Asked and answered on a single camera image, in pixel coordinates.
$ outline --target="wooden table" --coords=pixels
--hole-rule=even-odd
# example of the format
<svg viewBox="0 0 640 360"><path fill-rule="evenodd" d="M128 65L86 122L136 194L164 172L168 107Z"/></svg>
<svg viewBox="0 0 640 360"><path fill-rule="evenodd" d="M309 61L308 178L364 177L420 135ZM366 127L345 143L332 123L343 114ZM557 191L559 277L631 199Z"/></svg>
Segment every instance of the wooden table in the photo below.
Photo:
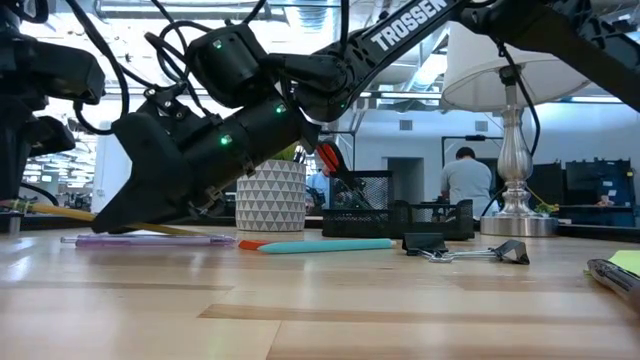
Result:
<svg viewBox="0 0 640 360"><path fill-rule="evenodd" d="M78 233L0 237L0 359L640 358L638 317L582 273L587 260L637 245L529 239L532 264L520 266L431 264L399 249L261 255L58 241Z"/></svg>

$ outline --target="person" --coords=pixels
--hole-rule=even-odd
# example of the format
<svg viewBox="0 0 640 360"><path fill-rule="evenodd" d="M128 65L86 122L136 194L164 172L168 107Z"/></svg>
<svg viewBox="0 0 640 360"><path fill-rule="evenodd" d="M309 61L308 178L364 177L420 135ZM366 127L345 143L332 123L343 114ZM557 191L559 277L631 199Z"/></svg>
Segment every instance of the person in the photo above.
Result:
<svg viewBox="0 0 640 360"><path fill-rule="evenodd" d="M462 147L456 152L456 161L448 163L442 169L442 196L449 198L451 205L461 200L473 200L473 217L480 218L491 201L491 180L489 167L476 160L473 149ZM498 210L498 205L494 202L486 215Z"/></svg>
<svg viewBox="0 0 640 360"><path fill-rule="evenodd" d="M329 178L329 167L325 164L322 164L322 171L307 178L307 186L315 189L324 197L324 204L322 204L323 209L329 208Z"/></svg>

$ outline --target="robotic arm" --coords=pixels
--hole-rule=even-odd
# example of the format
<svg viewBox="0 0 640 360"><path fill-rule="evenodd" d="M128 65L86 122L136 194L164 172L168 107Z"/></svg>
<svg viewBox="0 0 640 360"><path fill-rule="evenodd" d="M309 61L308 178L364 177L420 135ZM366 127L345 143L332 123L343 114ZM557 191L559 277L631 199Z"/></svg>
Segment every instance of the robotic arm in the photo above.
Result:
<svg viewBox="0 0 640 360"><path fill-rule="evenodd" d="M303 111L318 122L338 119L380 71L449 20L551 53L640 111L640 46L594 17L589 0L414 0L309 56L267 54L248 25L230 25L194 40L185 59L214 100L242 109L199 117L176 100L184 87L149 89L140 109L113 123L133 170L93 230L206 211L229 183L291 143L312 152L320 127Z"/></svg>

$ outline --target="geometric pot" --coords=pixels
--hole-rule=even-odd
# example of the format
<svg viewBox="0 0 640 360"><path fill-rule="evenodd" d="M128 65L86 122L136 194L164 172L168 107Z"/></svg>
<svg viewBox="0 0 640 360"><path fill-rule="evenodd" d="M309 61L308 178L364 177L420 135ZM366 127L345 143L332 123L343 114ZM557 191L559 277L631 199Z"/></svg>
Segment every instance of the geometric pot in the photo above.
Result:
<svg viewBox="0 0 640 360"><path fill-rule="evenodd" d="M242 176L236 189L236 227L245 231L304 229L306 165L268 160L252 177Z"/></svg>

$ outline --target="silver lamp base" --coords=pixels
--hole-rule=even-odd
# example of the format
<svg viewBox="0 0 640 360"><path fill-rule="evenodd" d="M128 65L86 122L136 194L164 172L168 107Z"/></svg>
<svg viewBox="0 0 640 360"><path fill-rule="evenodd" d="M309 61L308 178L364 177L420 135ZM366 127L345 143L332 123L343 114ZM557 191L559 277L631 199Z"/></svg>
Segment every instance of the silver lamp base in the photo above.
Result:
<svg viewBox="0 0 640 360"><path fill-rule="evenodd" d="M538 216L484 216L480 219L480 233L484 235L551 237L555 236L558 221Z"/></svg>

